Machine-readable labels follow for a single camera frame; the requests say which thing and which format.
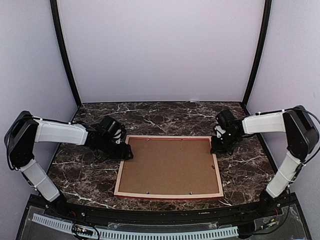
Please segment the left black corner post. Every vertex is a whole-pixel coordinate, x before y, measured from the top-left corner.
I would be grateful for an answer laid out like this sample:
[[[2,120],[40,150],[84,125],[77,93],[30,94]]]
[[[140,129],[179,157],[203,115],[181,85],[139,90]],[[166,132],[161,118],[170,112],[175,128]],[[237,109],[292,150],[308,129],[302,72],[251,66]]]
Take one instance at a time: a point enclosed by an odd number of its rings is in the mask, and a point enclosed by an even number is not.
[[[50,0],[49,2],[50,2],[51,15],[52,15],[52,20],[53,20],[55,35],[56,35],[63,67],[65,70],[65,74],[67,77],[67,81],[68,81],[73,99],[75,101],[77,108],[79,108],[82,105],[82,101],[81,101],[81,98],[80,98],[80,95],[79,95],[79,92],[78,92],[78,89],[76,86],[76,82],[75,82],[74,75],[72,72],[71,64],[69,61],[69,56],[67,53],[67,48],[66,48],[66,44],[65,44],[65,39],[64,39],[60,14],[59,14],[58,1],[57,0]]]

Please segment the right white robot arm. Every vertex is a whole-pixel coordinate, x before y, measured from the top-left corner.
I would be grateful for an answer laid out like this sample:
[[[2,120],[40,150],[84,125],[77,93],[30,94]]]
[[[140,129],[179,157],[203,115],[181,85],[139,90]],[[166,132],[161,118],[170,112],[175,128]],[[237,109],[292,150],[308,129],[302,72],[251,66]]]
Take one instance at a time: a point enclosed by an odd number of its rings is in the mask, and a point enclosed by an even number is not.
[[[215,117],[211,137],[211,153],[232,154],[234,147],[245,138],[276,134],[277,143],[284,147],[283,159],[276,164],[276,172],[259,195],[255,213],[266,217],[275,208],[275,201],[293,184],[302,169],[320,151],[319,118],[303,105],[274,111],[256,112],[237,118],[229,110]]]

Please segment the black corner post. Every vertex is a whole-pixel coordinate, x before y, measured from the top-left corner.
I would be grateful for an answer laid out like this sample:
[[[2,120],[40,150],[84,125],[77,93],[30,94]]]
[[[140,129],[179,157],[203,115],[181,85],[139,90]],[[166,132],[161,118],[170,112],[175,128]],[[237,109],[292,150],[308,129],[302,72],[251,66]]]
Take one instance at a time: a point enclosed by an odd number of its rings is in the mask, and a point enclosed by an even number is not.
[[[261,26],[260,26],[256,51],[255,51],[250,75],[248,78],[247,86],[246,86],[244,96],[243,96],[242,102],[241,102],[244,107],[247,107],[247,105],[249,103],[249,100],[250,100],[250,97],[251,97],[251,94],[253,91],[253,87],[255,84],[255,80],[256,80],[256,77],[258,74],[260,62],[262,59],[266,36],[267,36],[267,32],[268,32],[270,15],[271,15],[272,2],[273,2],[272,0],[265,0],[264,1],[264,8],[263,8],[263,14],[262,14],[262,20],[261,20]]]
[[[76,82],[75,82],[74,75],[72,72],[71,64],[69,61],[69,56],[67,53],[67,48],[66,48],[66,44],[65,44],[65,39],[64,39],[60,14],[59,14],[58,1],[57,0],[50,0],[49,2],[50,2],[51,15],[52,15],[52,20],[53,20],[55,35],[56,35],[63,67],[65,70],[65,74],[67,77],[67,81],[68,81],[73,99],[75,101],[77,108],[79,108],[82,105],[82,101],[81,101],[81,98],[80,98],[80,95],[79,95],[79,92],[78,92],[78,89],[76,86]]]

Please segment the right black corner post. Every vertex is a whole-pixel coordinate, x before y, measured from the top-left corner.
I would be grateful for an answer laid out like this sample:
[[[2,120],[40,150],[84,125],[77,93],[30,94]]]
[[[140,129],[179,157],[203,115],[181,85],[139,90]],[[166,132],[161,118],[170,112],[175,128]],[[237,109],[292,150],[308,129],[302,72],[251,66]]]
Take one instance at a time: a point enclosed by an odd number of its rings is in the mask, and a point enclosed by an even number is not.
[[[262,59],[266,36],[267,36],[267,32],[268,32],[270,15],[271,15],[272,2],[273,2],[272,0],[265,0],[264,1],[264,8],[263,8],[263,14],[262,14],[262,20],[261,20],[261,26],[260,26],[256,51],[255,51],[250,75],[248,78],[247,86],[246,86],[244,96],[243,96],[242,102],[241,102],[244,107],[247,107],[247,105],[249,103],[249,100],[250,100],[250,97],[251,97],[251,94],[253,91],[253,87],[255,84],[255,80],[256,80],[256,77],[258,74],[260,62]]]

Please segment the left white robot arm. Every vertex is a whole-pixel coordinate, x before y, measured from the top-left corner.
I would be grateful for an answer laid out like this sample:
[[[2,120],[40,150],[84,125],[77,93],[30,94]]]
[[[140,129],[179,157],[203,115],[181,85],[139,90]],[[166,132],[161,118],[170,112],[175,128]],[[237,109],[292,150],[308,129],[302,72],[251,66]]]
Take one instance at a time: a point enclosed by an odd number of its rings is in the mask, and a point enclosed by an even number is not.
[[[38,162],[40,148],[72,144],[98,150],[111,159],[130,160],[134,154],[130,144],[124,141],[126,135],[126,127],[108,115],[101,122],[87,124],[42,118],[23,110],[4,136],[7,164],[12,171],[21,172],[58,217],[67,218],[71,208]]]

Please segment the black front table rail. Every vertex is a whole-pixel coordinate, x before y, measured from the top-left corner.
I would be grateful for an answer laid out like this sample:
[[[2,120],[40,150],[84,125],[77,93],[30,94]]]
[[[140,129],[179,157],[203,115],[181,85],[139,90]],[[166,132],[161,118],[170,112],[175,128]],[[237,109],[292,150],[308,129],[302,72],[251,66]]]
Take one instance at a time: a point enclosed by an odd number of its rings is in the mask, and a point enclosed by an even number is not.
[[[135,211],[116,210],[99,207],[91,207],[66,202],[63,207],[66,211],[62,213],[51,206],[44,198],[37,195],[30,195],[27,206],[37,207],[45,214],[70,220],[75,223],[82,223],[97,226],[107,224],[138,224],[138,225],[180,225],[180,224],[203,224],[217,222],[222,225],[233,225],[244,228],[246,232],[254,229],[254,221],[259,219],[272,218],[283,224],[288,218],[288,207],[298,202],[294,193],[281,196],[278,200],[280,206],[266,210],[263,215],[256,212],[258,203],[211,208],[202,210],[183,211]]]

